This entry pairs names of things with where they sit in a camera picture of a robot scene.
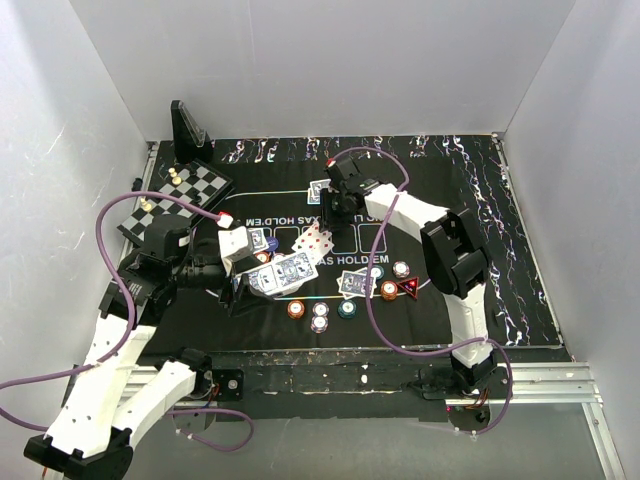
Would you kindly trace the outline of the dealt cards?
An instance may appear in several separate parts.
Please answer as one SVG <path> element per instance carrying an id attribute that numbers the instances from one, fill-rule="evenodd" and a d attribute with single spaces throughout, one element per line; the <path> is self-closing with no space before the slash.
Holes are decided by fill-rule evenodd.
<path id="1" fill-rule="evenodd" d="M 325 180 L 311 181 L 307 190 L 307 204 L 319 205 L 320 193 L 326 186 L 327 182 Z"/>
<path id="2" fill-rule="evenodd" d="M 368 274 L 366 270 L 362 271 L 343 271 L 338 282 L 338 291 L 344 297 L 370 297 L 376 288 L 376 281 L 372 274 Z"/>

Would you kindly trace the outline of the blue playing card deck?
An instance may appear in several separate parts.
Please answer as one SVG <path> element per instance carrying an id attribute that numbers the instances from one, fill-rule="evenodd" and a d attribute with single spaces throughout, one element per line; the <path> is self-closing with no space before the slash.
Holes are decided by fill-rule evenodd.
<path id="1" fill-rule="evenodd" d="M 318 277 L 315 263 L 305 252 L 286 255 L 247 273 L 255 290 L 271 297 L 288 295 Z"/>

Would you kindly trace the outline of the orange chips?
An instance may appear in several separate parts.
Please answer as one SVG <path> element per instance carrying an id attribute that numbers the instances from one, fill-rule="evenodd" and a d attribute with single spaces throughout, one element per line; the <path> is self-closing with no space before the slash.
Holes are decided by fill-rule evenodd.
<path id="1" fill-rule="evenodd" d="M 385 281 L 380 286 L 380 296 L 385 301 L 393 301 L 398 296 L 398 286 L 393 281 Z"/>
<path id="2" fill-rule="evenodd" d="M 261 251 L 255 254 L 255 257 L 261 262 L 261 263 L 268 263 L 271 260 L 271 254 L 267 251 Z"/>

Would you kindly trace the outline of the orange poker chip stack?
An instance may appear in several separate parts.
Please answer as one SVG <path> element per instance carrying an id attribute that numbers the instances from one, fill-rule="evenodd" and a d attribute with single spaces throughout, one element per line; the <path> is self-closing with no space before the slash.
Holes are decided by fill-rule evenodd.
<path id="1" fill-rule="evenodd" d="M 291 319 L 301 319 L 305 314 L 304 303 L 300 300 L 292 300 L 287 305 L 287 315 Z"/>

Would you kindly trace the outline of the green chips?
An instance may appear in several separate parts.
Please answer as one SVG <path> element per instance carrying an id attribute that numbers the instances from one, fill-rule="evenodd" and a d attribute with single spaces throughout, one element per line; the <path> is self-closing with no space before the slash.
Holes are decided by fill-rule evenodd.
<path id="1" fill-rule="evenodd" d="M 378 279 L 384 275 L 384 269 L 381 266 L 374 265 L 371 269 L 371 275 Z"/>

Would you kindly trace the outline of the pink chips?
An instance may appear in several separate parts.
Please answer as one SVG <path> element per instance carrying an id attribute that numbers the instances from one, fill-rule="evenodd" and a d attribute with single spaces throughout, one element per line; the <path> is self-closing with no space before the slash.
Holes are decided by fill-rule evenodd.
<path id="1" fill-rule="evenodd" d="M 396 261 L 393 264 L 393 274 L 398 279 L 405 279 L 410 275 L 410 267 L 404 261 Z"/>

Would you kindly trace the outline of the pink chip front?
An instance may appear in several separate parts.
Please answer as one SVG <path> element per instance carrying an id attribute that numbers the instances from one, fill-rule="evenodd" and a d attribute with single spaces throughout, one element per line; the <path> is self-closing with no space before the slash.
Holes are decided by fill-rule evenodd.
<path id="1" fill-rule="evenodd" d="M 310 328 L 316 334 L 325 332 L 328 328 L 328 318 L 326 316 L 314 316 L 311 320 Z"/>

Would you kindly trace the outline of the green poker chip stack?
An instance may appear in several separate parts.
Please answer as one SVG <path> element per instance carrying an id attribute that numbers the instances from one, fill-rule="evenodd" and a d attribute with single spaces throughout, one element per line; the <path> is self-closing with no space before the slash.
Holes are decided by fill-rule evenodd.
<path id="1" fill-rule="evenodd" d="M 338 315 L 343 319 L 354 318 L 357 313 L 357 305 L 353 300 L 343 300 L 338 306 Z"/>

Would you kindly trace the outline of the red black all-in marker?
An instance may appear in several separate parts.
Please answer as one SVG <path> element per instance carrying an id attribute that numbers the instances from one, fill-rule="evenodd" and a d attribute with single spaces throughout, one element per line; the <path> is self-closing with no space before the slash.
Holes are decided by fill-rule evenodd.
<path id="1" fill-rule="evenodd" d="M 410 298 L 416 300 L 420 290 L 420 280 L 418 277 L 406 278 L 396 283 L 398 290 L 404 292 Z"/>

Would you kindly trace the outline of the blue small blind button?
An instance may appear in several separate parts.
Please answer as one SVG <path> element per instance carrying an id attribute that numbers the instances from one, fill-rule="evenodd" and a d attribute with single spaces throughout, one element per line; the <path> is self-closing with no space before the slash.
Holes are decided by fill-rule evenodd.
<path id="1" fill-rule="evenodd" d="M 279 246 L 279 241 L 275 237 L 268 237 L 267 243 L 268 243 L 268 251 L 275 251 Z"/>

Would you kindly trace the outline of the dealt card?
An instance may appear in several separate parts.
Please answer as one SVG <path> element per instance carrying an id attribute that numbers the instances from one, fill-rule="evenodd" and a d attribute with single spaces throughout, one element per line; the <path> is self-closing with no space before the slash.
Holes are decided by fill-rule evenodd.
<path id="1" fill-rule="evenodd" d="M 268 247 L 268 241 L 262 228 L 254 228 L 248 230 L 251 238 L 252 248 L 254 251 L 265 251 Z"/>

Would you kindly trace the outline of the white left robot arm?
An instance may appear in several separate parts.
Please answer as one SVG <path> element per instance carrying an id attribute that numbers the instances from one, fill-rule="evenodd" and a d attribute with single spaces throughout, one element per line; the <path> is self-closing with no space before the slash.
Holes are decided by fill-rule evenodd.
<path id="1" fill-rule="evenodd" d="M 68 479 L 121 479 L 145 434 L 184 399 L 213 400 L 221 370 L 198 350 L 181 348 L 156 365 L 153 378 L 128 400 L 124 389 L 164 311 L 180 289 L 229 289 L 230 264 L 217 255 L 150 256 L 141 249 L 120 263 L 100 306 L 84 365 L 56 420 L 38 428 L 24 455 Z"/>

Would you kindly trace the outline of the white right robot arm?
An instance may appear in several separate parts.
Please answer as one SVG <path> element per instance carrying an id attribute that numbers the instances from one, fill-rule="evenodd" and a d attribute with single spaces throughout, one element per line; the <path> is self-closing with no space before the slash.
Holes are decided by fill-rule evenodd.
<path id="1" fill-rule="evenodd" d="M 377 181 L 353 190 L 325 188 L 320 205 L 323 229 L 336 231 L 362 214 L 420 242 L 428 279 L 443 295 L 449 316 L 453 387 L 469 398 L 486 389 L 496 368 L 485 307 L 492 260 L 471 212 L 456 213 Z"/>

